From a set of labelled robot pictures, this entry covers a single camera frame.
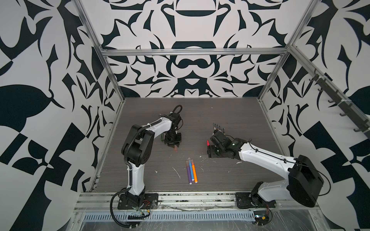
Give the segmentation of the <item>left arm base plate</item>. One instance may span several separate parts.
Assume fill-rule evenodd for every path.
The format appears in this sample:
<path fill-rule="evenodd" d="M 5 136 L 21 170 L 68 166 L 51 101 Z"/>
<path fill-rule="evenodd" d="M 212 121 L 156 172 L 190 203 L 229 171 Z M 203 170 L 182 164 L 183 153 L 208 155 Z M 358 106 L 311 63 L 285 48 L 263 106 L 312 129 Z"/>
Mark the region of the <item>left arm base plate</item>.
<path fill-rule="evenodd" d="M 158 193 L 141 193 L 140 195 L 124 193 L 119 196 L 118 210 L 132 208 L 150 209 L 152 206 L 157 205 L 158 200 Z"/>

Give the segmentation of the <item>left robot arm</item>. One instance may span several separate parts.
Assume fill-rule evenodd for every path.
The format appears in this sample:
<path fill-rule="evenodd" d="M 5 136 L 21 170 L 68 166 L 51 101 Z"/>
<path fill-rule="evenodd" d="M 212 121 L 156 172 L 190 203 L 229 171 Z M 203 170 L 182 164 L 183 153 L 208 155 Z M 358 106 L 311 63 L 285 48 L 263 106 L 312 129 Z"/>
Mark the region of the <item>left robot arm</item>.
<path fill-rule="evenodd" d="M 144 126 L 131 127 L 121 150 L 128 170 L 128 195 L 140 197 L 145 193 L 145 163 L 151 155 L 155 138 L 163 136 L 163 143 L 171 148 L 180 146 L 179 124 L 183 124 L 183 120 L 176 114 L 160 117 Z"/>

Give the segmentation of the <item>purple marker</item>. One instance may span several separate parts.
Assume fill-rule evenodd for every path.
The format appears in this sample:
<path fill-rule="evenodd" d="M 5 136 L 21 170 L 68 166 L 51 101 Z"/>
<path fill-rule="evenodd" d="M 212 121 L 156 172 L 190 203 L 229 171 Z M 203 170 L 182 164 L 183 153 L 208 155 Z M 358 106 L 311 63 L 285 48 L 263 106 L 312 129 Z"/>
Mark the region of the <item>purple marker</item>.
<path fill-rule="evenodd" d="M 188 182 L 191 185 L 192 184 L 192 177 L 191 177 L 190 165 L 189 165 L 188 160 L 186 161 L 186 165 L 187 165 Z"/>

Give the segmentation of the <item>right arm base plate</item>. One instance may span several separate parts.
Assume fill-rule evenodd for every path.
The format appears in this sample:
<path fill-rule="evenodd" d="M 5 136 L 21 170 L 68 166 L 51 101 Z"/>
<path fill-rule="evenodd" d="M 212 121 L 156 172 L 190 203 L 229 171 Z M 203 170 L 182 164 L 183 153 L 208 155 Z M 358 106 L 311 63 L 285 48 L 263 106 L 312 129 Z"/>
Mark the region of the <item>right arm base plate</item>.
<path fill-rule="evenodd" d="M 239 209 L 259 208 L 260 202 L 253 193 L 235 193 L 236 205 Z"/>

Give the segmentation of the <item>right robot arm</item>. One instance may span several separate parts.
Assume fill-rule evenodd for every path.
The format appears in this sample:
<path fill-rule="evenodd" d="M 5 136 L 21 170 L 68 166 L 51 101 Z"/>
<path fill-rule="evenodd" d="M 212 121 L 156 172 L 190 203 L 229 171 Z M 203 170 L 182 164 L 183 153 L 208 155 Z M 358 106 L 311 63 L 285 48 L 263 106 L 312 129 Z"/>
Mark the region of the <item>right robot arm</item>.
<path fill-rule="evenodd" d="M 281 181 L 258 182 L 249 193 L 236 193 L 237 207 L 273 208 L 277 200 L 296 201 L 313 208 L 324 185 L 323 174 L 303 155 L 297 158 L 273 153 L 253 145 L 250 141 L 230 138 L 215 129 L 207 144 L 210 158 L 230 158 L 249 162 L 282 177 Z"/>

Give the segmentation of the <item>orange marker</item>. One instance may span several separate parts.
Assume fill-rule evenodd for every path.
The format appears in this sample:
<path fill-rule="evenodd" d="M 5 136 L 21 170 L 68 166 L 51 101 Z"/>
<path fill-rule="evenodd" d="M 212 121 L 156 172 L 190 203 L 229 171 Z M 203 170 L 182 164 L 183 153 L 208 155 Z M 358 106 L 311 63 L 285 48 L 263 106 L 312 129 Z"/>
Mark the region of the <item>orange marker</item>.
<path fill-rule="evenodd" d="M 194 160 L 191 160 L 191 165 L 192 165 L 192 171 L 193 171 L 193 176 L 194 176 L 194 182 L 198 183 L 198 178 L 197 178 L 197 174 L 196 174 L 196 168 L 195 168 Z"/>

